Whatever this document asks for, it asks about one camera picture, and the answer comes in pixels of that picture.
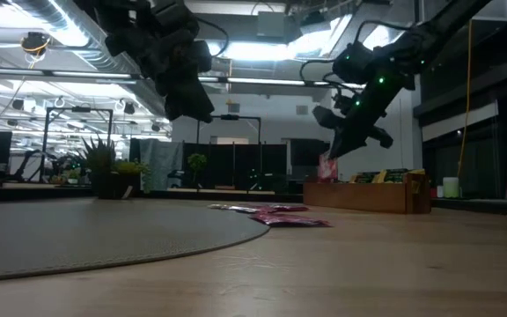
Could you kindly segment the small potted green plant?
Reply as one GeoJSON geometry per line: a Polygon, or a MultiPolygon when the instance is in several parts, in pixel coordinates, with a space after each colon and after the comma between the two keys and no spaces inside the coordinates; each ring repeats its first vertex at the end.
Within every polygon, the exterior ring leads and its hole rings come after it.
{"type": "Polygon", "coordinates": [[[83,139],[85,168],[89,171],[92,190],[99,199],[126,200],[137,191],[145,190],[143,178],[150,175],[149,167],[137,160],[116,158],[114,144],[97,138],[83,139]]]}

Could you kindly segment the red tea packet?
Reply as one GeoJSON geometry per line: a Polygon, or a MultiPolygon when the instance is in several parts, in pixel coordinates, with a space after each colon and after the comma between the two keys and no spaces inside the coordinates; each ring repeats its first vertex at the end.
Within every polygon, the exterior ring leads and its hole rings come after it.
{"type": "Polygon", "coordinates": [[[324,220],[286,214],[253,214],[252,220],[270,227],[331,227],[324,220]]]}
{"type": "Polygon", "coordinates": [[[269,205],[232,205],[232,204],[211,204],[209,209],[213,210],[232,210],[238,213],[255,214],[255,213],[274,213],[277,209],[269,205]]]}
{"type": "Polygon", "coordinates": [[[329,157],[329,151],[319,156],[318,182],[334,183],[338,180],[338,164],[336,158],[329,157]]]}

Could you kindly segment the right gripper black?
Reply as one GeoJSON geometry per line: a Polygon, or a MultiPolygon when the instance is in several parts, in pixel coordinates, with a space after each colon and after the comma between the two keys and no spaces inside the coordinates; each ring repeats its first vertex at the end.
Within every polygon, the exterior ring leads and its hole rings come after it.
{"type": "Polygon", "coordinates": [[[414,90],[414,75],[423,67],[425,39],[404,34],[383,47],[367,48],[362,42],[349,44],[333,62],[332,72],[345,83],[363,85],[343,108],[344,128],[334,131],[328,157],[338,159],[375,139],[383,148],[393,138],[376,125],[402,89],[414,90]]]}

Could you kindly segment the wooden compartment tray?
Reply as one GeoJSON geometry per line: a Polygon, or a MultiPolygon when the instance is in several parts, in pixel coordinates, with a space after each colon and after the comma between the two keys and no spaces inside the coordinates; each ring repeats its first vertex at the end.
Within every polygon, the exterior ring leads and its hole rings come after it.
{"type": "Polygon", "coordinates": [[[400,183],[311,183],[303,204],[389,214],[429,214],[430,182],[425,174],[404,173],[400,183]]]}

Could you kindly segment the grey cloth cover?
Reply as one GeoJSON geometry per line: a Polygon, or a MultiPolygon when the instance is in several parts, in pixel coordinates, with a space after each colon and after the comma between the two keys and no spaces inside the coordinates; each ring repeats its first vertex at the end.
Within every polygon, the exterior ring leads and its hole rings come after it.
{"type": "Polygon", "coordinates": [[[143,191],[149,193],[179,187],[181,179],[170,177],[170,174],[182,168],[183,144],[141,139],[139,145],[139,161],[145,165],[142,176],[143,191]]]}

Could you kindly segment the round grey table mat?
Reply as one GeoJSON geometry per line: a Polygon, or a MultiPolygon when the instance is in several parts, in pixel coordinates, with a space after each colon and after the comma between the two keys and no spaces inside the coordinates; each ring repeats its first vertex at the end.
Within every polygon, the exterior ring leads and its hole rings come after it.
{"type": "Polygon", "coordinates": [[[245,214],[199,202],[0,203],[0,280],[201,254],[257,239],[268,230],[245,214]]]}

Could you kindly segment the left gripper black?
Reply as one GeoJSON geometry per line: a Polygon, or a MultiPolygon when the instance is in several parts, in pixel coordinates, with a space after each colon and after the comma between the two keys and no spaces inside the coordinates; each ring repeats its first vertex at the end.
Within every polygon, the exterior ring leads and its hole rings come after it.
{"type": "MultiPolygon", "coordinates": [[[[212,55],[206,41],[196,41],[187,30],[178,30],[151,40],[141,54],[141,70],[155,85],[159,95],[167,95],[175,86],[197,77],[199,72],[211,69],[212,55]]],[[[165,117],[175,121],[181,116],[211,123],[214,106],[203,88],[196,88],[192,101],[186,94],[168,94],[165,97],[165,117]]]]}

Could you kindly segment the black aluminium table frame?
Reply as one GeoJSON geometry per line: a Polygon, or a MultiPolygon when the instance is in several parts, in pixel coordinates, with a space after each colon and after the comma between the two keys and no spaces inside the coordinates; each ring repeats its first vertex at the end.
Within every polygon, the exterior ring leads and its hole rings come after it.
{"type": "MultiPolygon", "coordinates": [[[[90,188],[0,188],[0,203],[35,201],[66,198],[96,197],[90,188]]],[[[144,193],[135,192],[134,198],[146,199],[170,199],[170,200],[198,200],[198,201],[230,201],[248,203],[301,203],[302,195],[267,194],[263,192],[240,192],[240,191],[151,191],[144,193]]]]}

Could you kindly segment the black screen box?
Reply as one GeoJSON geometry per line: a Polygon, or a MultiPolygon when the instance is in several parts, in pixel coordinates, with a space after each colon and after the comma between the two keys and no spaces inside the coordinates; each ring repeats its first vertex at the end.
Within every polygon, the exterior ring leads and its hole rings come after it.
{"type": "Polygon", "coordinates": [[[330,143],[318,139],[291,139],[290,159],[293,166],[317,166],[320,155],[329,150],[330,143]]]}

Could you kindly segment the grey ceiling box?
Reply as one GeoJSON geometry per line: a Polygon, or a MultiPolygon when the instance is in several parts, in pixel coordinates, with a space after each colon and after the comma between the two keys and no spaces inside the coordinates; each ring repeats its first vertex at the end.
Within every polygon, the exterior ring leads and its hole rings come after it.
{"type": "Polygon", "coordinates": [[[272,11],[259,11],[257,13],[257,36],[282,38],[284,28],[285,16],[283,13],[272,11]]]}

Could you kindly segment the long led light bar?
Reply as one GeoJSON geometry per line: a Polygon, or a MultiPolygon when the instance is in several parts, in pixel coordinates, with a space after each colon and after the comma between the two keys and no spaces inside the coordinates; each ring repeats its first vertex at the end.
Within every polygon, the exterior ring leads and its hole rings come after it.
{"type": "MultiPolygon", "coordinates": [[[[95,79],[97,81],[113,82],[115,84],[127,83],[133,85],[137,80],[144,80],[139,74],[129,73],[107,73],[87,72],[74,70],[36,70],[36,69],[10,69],[0,68],[2,76],[24,76],[24,77],[72,77],[79,79],[95,79]]],[[[212,77],[199,76],[202,83],[217,84],[252,84],[252,85],[283,85],[283,86],[306,86],[306,87],[328,87],[324,81],[301,81],[291,79],[262,79],[247,77],[212,77]]]]}

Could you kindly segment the black metal gantry frame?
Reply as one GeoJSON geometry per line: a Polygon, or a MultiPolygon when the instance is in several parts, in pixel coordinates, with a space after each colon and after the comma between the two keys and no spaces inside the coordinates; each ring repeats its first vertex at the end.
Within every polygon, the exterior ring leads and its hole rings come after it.
{"type": "Polygon", "coordinates": [[[48,132],[49,132],[49,125],[50,125],[50,115],[53,111],[60,110],[61,113],[63,111],[71,111],[72,113],[90,113],[90,112],[103,112],[108,113],[108,119],[106,122],[108,123],[107,126],[107,145],[112,144],[111,135],[112,135],[112,127],[113,127],[113,118],[114,118],[114,111],[112,109],[104,109],[104,108],[91,108],[91,107],[81,107],[81,106],[74,106],[74,107],[47,107],[46,108],[46,116],[45,116],[45,125],[43,130],[43,138],[42,138],[42,147],[41,147],[41,160],[40,160],[40,166],[39,166],[39,183],[42,183],[45,176],[44,171],[44,164],[46,161],[46,158],[49,157],[49,154],[47,154],[47,145],[48,145],[48,132]]]}
{"type": "MultiPolygon", "coordinates": [[[[211,121],[206,123],[211,123],[214,119],[220,119],[223,121],[245,121],[245,120],[255,120],[258,123],[257,128],[257,143],[262,144],[261,141],[261,117],[259,116],[240,116],[237,114],[219,114],[219,115],[211,115],[211,121]]],[[[201,122],[197,120],[196,130],[195,130],[195,143],[200,143],[200,134],[201,134],[201,122]]]]}

